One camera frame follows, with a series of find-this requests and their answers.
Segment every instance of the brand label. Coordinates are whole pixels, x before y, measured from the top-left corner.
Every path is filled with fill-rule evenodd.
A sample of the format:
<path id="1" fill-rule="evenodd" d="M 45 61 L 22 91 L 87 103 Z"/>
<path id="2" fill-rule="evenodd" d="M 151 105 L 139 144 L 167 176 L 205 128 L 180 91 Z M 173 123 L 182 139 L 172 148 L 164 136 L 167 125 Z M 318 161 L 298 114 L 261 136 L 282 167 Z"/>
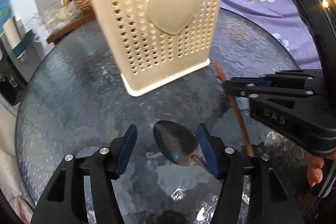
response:
<path id="1" fill-rule="evenodd" d="M 279 124 L 285 124 L 286 123 L 286 117 L 276 114 L 275 112 L 270 112 L 269 109 L 264 109 L 264 116 L 269 117 L 274 122 L 278 122 Z"/>

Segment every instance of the textured glass tabletop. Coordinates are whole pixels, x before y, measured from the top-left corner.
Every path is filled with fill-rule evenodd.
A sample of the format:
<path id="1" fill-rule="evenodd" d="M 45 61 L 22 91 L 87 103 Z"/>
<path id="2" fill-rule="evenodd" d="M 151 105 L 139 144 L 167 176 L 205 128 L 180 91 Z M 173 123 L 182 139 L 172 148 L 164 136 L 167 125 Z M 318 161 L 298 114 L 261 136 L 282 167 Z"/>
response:
<path id="1" fill-rule="evenodd" d="M 220 63 L 228 79 L 298 68 L 276 39 L 226 10 L 219 13 L 209 57 Z M 240 99 L 239 105 L 248 114 L 247 99 Z M 152 132 L 161 119 L 192 131 L 204 122 L 226 145 L 240 151 L 243 147 L 234 112 L 212 64 L 131 97 L 97 22 L 78 28 L 42 61 L 19 110 L 17 155 L 32 200 L 37 203 L 66 154 L 91 155 L 122 136 L 133 123 L 138 128 L 136 146 L 126 173 L 113 181 L 125 223 L 160 223 L 167 216 L 175 223 L 209 223 L 221 182 L 200 166 L 177 166 L 161 154 Z M 304 174 L 293 175 L 301 166 L 300 153 L 288 155 L 285 139 L 248 116 L 244 120 L 252 143 L 277 158 L 279 172 L 291 179 L 286 185 L 293 191 L 296 182 L 292 178 L 304 179 Z M 89 221 L 95 223 L 87 177 L 85 191 Z M 243 204 L 240 222 L 246 208 Z"/>

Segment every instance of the plastic bag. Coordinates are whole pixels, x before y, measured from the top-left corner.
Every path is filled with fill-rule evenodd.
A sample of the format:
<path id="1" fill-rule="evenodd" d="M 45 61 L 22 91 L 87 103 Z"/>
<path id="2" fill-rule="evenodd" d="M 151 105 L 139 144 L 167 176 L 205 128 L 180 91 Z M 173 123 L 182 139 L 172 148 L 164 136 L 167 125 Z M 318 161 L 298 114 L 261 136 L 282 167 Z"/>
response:
<path id="1" fill-rule="evenodd" d="M 82 12 L 74 4 L 59 9 L 46 10 L 41 14 L 35 13 L 31 17 L 36 20 L 38 29 L 34 29 L 35 42 L 47 40 L 54 32 L 69 25 L 78 18 Z"/>

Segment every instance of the wooden chopstick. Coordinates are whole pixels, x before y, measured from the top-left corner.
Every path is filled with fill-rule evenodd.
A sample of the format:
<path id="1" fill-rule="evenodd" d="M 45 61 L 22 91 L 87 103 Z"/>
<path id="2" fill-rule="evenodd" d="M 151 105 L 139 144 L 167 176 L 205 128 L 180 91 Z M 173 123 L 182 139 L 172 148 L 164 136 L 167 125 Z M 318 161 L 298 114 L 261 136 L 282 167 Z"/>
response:
<path id="1" fill-rule="evenodd" d="M 222 71 L 222 69 L 221 69 L 221 67 L 220 67 L 220 65 L 217 61 L 214 61 L 214 64 L 215 64 L 215 67 L 216 67 L 216 70 L 217 70 L 217 73 L 218 73 L 219 77 L 221 78 L 222 82 L 224 83 L 226 81 L 226 77 L 224 75 L 224 72 Z M 228 95 L 228 98 L 229 98 L 229 101 L 230 101 L 230 105 L 234 109 L 235 114 L 237 116 L 238 124 L 239 124 L 239 127 L 241 129 L 241 135 L 242 135 L 242 137 L 244 139 L 244 143 L 245 143 L 246 153 L 247 153 L 248 156 L 254 157 L 254 152 L 253 152 L 252 145 L 251 145 L 251 142 L 250 142 L 250 139 L 249 139 L 249 135 L 247 133 L 245 123 L 244 123 L 242 114 L 241 114 L 241 112 L 238 108 L 237 102 L 236 102 L 234 96 L 232 96 L 232 95 Z"/>

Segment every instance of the beige plastic utensil holder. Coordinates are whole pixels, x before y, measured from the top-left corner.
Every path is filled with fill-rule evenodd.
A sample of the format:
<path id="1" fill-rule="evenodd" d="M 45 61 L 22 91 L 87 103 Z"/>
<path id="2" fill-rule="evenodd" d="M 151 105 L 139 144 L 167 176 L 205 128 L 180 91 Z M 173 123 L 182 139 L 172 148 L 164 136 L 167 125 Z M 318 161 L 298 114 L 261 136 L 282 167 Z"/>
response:
<path id="1" fill-rule="evenodd" d="M 220 3 L 92 0 L 127 92 L 140 96 L 206 67 Z"/>

